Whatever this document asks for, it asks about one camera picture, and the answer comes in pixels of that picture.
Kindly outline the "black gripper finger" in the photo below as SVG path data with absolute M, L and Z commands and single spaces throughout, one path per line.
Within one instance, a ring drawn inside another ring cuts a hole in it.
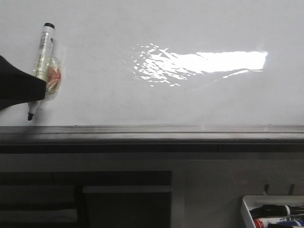
M 0 109 L 43 100 L 46 82 L 14 67 L 0 57 Z

